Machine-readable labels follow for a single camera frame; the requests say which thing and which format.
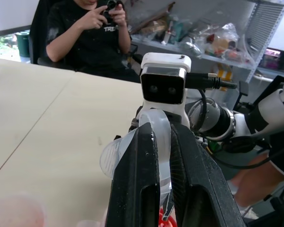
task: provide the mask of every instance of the person's arm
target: person's arm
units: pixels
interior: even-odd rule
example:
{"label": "person's arm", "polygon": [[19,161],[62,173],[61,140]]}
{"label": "person's arm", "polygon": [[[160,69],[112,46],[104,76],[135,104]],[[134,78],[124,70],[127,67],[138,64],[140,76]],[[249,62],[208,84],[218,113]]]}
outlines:
{"label": "person's arm", "polygon": [[119,26],[119,48],[122,53],[128,53],[131,48],[131,38],[127,30],[125,11],[121,4],[115,10],[110,11],[109,14]]}
{"label": "person's arm", "polygon": [[[48,57],[53,62],[58,62],[63,59],[72,49],[77,39],[84,30],[99,29],[103,23],[107,24],[107,20],[103,15],[100,15],[107,6],[102,6],[89,11],[81,19],[75,22],[66,32],[52,40],[46,47]],[[57,34],[58,28],[52,27],[49,29],[48,36]]]}

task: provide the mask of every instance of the metal shelf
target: metal shelf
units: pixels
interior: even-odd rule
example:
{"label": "metal shelf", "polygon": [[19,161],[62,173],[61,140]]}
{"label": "metal shelf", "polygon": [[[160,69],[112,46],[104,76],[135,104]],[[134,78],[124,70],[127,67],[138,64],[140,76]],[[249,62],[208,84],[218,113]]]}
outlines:
{"label": "metal shelf", "polygon": [[[141,39],[138,39],[138,38],[135,38],[135,37],[133,37],[133,43],[134,44],[143,44],[143,45],[159,48],[159,49],[162,49],[162,50],[167,50],[167,51],[171,51],[171,52],[175,52],[175,53],[179,53],[179,54],[185,54],[185,55],[188,55],[188,56],[191,55],[190,52],[183,51],[179,47],[172,45],[172,44],[162,45],[161,43],[156,42],[156,41],[151,41],[151,40],[147,40],[147,39],[141,40]],[[213,56],[210,56],[210,55],[207,55],[207,54],[203,54],[202,59],[206,59],[206,60],[210,60],[210,61],[214,61],[214,62],[219,62],[219,63],[227,64],[227,65],[230,65],[230,66],[235,66],[235,67],[242,68],[242,69],[248,69],[248,70],[251,70],[255,67],[255,65],[253,65],[251,63],[239,63],[239,62],[235,62],[235,61],[228,61],[228,60],[213,57]]]}

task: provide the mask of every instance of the table surface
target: table surface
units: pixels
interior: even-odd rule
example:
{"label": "table surface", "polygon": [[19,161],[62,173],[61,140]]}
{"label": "table surface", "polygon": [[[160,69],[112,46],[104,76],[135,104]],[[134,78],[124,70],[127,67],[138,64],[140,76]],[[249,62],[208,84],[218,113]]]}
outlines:
{"label": "table surface", "polygon": [[[16,69],[8,82],[6,74]],[[39,78],[42,72],[44,79]],[[0,76],[7,77],[1,86],[7,90],[7,83],[10,88],[5,96],[0,91],[4,96],[0,111],[13,117],[15,109],[21,109],[19,117],[9,119],[11,126],[6,126],[0,139],[5,134],[12,137],[15,132],[10,131],[18,128],[20,141],[28,134],[0,170],[0,197],[17,192],[35,196],[45,206],[47,227],[75,227],[80,220],[101,219],[111,180],[102,173],[99,158],[116,135],[127,133],[143,101],[140,85],[2,60]],[[33,80],[35,88],[19,89],[19,94],[14,88]],[[6,156],[0,155],[0,162]]]}

